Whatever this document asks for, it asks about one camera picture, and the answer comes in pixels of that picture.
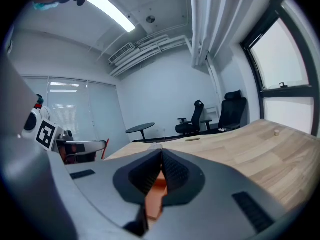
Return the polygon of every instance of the window frame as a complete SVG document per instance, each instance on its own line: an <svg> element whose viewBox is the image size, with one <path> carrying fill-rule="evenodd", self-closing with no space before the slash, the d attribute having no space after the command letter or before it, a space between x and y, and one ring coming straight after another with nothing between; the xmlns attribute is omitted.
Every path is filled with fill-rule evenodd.
<svg viewBox="0 0 320 240"><path fill-rule="evenodd" d="M240 43L246 58L252 69L254 76L260 107L260 118L265 118L265 105L264 98L278 98L278 97L311 97L313 98L313 120L311 135L317 136L319 129L319 117L320 117L320 95L319 95L319 83L316 66L311 54L311 51L300 32L297 25L294 23L290 15L286 12L282 6L284 0L270 0L269 7L262 15L258 23L251 30L248 36ZM279 89L264 89L261 74L259 72L258 65L254 59L251 49L255 44L264 36L264 34L273 26L273 24L281 19L290 31L298 49L301 53L308 81L308 85L291 86Z"/></svg>

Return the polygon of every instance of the white robot head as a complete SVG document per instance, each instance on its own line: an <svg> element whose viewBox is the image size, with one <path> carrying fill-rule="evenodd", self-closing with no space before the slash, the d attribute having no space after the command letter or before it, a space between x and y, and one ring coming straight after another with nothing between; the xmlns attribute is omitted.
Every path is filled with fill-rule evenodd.
<svg viewBox="0 0 320 240"><path fill-rule="evenodd" d="M34 139L39 130L42 119L50 121L51 112L47 106L43 106L44 99L37 94L39 99L32 109L22 131L22 137L26 139Z"/></svg>

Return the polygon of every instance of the black round table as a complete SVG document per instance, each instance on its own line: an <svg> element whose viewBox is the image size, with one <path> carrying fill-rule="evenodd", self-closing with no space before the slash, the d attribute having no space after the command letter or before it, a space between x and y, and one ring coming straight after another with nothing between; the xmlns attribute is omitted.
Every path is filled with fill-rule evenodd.
<svg viewBox="0 0 320 240"><path fill-rule="evenodd" d="M140 131L141 134L142 134L142 137L143 137L143 139L144 139L144 142L146 142L144 130L145 130L145 129L148 129L148 128L154 126L154 125L155 125L154 122L149 122L149 123L141 124L141 125L135 126L135 127L133 127L133 128L130 128L129 130L126 130L125 132L126 132L127 134L132 134L132 133L135 133L135 132L139 132L139 131Z"/></svg>

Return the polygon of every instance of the air vent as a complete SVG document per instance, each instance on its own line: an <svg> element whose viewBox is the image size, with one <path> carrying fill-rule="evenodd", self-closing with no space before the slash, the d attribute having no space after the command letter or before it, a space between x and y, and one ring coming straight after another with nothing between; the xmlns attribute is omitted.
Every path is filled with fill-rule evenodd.
<svg viewBox="0 0 320 240"><path fill-rule="evenodd" d="M264 231L274 223L248 193L240 192L233 194L232 197L257 233Z"/></svg>
<svg viewBox="0 0 320 240"><path fill-rule="evenodd" d="M86 176L90 176L92 174L95 174L93 170L83 170L79 172L70 173L70 176L73 180L80 179Z"/></svg>
<svg viewBox="0 0 320 240"><path fill-rule="evenodd" d="M118 50L111 58L109 58L109 62L116 63L120 58L123 58L125 55L128 55L135 49L135 46L130 42L127 43L124 47Z"/></svg>

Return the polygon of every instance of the chair headrest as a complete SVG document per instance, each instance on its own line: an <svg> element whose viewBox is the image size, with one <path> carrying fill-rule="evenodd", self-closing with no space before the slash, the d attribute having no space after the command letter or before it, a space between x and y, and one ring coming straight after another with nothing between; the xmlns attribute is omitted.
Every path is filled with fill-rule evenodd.
<svg viewBox="0 0 320 240"><path fill-rule="evenodd" d="M194 106L195 107L203 107L204 106L204 104L200 101L200 99L199 100L197 100L195 103L194 103Z"/></svg>
<svg viewBox="0 0 320 240"><path fill-rule="evenodd" d="M224 99L225 99L226 101L241 99L241 90L237 90L237 91L233 91L233 92L228 92L228 93L224 96Z"/></svg>

